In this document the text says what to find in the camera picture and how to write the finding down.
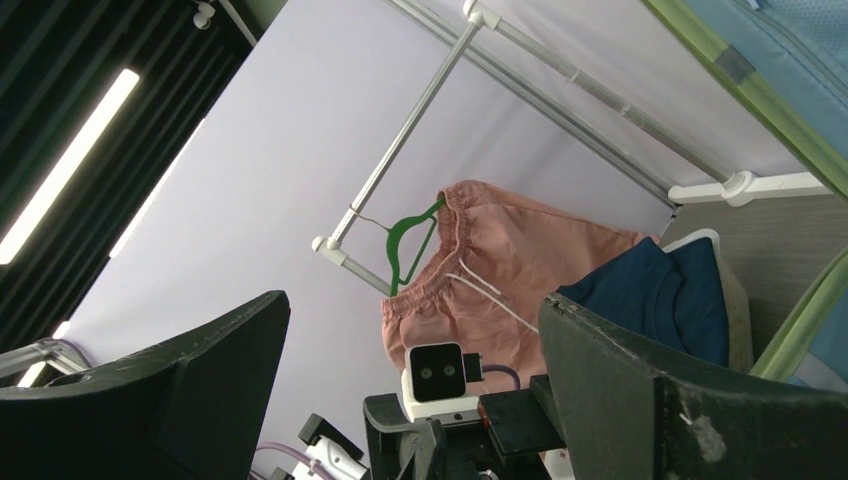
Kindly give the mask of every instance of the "gray tape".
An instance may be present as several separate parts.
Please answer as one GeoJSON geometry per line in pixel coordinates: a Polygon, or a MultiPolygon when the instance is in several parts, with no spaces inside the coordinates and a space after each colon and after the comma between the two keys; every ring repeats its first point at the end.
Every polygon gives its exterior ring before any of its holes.
{"type": "Polygon", "coordinates": [[[811,388],[848,393],[848,382],[811,353],[804,355],[793,376],[811,388]]]}
{"type": "Polygon", "coordinates": [[[739,85],[745,78],[754,73],[754,66],[739,53],[733,45],[728,46],[713,64],[729,78],[734,85],[739,85]]]}

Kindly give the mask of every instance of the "white basket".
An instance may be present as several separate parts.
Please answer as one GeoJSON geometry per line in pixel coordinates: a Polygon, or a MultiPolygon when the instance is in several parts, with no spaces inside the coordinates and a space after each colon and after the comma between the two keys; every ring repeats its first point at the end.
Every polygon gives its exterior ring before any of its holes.
{"type": "Polygon", "coordinates": [[[663,248],[668,253],[701,238],[713,242],[718,272],[721,277],[721,289],[727,306],[728,319],[728,366],[731,370],[748,373],[754,365],[754,351],[751,342],[751,314],[748,309],[748,293],[739,283],[739,279],[730,270],[721,256],[721,242],[718,232],[704,228],[672,242],[663,248]]]}

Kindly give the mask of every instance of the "white drawstring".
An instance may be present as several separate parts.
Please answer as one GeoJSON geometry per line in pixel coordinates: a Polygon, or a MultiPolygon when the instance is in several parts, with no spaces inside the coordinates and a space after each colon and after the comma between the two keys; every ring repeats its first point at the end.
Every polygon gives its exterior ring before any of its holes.
{"type": "MultiPolygon", "coordinates": [[[[459,259],[459,264],[460,264],[460,265],[462,265],[462,268],[463,268],[466,272],[468,272],[468,274],[469,274],[469,275],[471,275],[472,277],[474,277],[474,278],[475,278],[478,282],[480,282],[480,283],[482,283],[483,285],[487,286],[487,287],[488,287],[491,291],[495,292],[495,294],[496,294],[496,295],[501,295],[501,291],[500,291],[500,290],[498,290],[497,288],[495,288],[495,287],[494,287],[494,285],[492,285],[491,283],[489,283],[489,282],[487,282],[487,281],[483,280],[482,278],[480,278],[480,276],[479,276],[479,275],[477,275],[476,273],[472,272],[472,271],[471,271],[471,269],[470,269],[470,268],[468,268],[468,266],[467,266],[467,265],[465,265],[465,262],[463,262],[463,261],[462,261],[462,259],[459,259]]],[[[503,302],[501,302],[500,300],[498,300],[497,298],[495,298],[494,296],[492,296],[492,294],[490,294],[489,292],[487,292],[487,291],[483,290],[482,288],[478,287],[477,285],[474,285],[473,283],[471,283],[471,281],[466,280],[466,279],[464,279],[464,278],[460,277],[459,275],[455,275],[455,274],[453,274],[453,273],[446,273],[446,274],[445,274],[445,276],[446,276],[446,277],[453,278],[454,280],[459,280],[460,282],[462,282],[462,283],[464,283],[464,284],[468,285],[469,287],[473,288],[473,289],[474,289],[474,290],[476,290],[478,293],[480,293],[480,294],[481,294],[481,295],[483,295],[484,297],[486,297],[486,298],[488,298],[489,300],[491,300],[491,301],[492,301],[492,303],[494,303],[495,305],[497,305],[497,306],[501,307],[501,308],[502,308],[502,309],[503,309],[506,313],[510,314],[510,315],[512,316],[512,318],[514,318],[514,319],[518,320],[518,321],[519,321],[522,325],[524,325],[525,327],[527,327],[528,329],[530,329],[530,331],[532,331],[532,332],[534,332],[534,333],[537,333],[537,334],[539,333],[539,329],[538,329],[538,328],[536,328],[536,327],[534,327],[533,325],[531,325],[531,324],[530,324],[530,322],[528,322],[527,320],[524,320],[523,318],[521,318],[521,316],[519,316],[517,313],[515,313],[514,311],[512,311],[512,309],[511,309],[511,308],[509,308],[508,306],[506,306],[506,304],[504,304],[503,302]]]]}

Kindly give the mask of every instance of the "spotlight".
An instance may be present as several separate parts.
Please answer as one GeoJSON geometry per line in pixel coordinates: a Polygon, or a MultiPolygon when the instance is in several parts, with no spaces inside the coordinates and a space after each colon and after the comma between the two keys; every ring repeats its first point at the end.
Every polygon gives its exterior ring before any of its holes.
{"type": "Polygon", "coordinates": [[[206,30],[212,25],[212,17],[215,16],[215,7],[206,2],[197,2],[197,13],[194,14],[194,26],[200,30],[206,30]]]}

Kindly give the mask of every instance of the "pink shorts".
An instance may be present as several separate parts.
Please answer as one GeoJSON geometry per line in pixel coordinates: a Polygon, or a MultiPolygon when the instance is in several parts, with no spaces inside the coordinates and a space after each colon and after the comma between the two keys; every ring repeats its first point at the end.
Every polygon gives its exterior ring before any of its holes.
{"type": "MultiPolygon", "coordinates": [[[[480,353],[484,365],[511,367],[526,387],[531,376],[547,371],[539,335],[492,298],[538,328],[548,293],[577,283],[645,235],[597,225],[483,182],[464,181],[442,194],[446,205],[438,212],[438,252],[412,284],[383,300],[389,357],[402,370],[408,348],[458,342],[465,353],[480,353]],[[470,275],[460,259],[497,294],[470,275]]],[[[511,388],[509,376],[493,372],[485,382],[469,384],[469,393],[511,388]]]]}

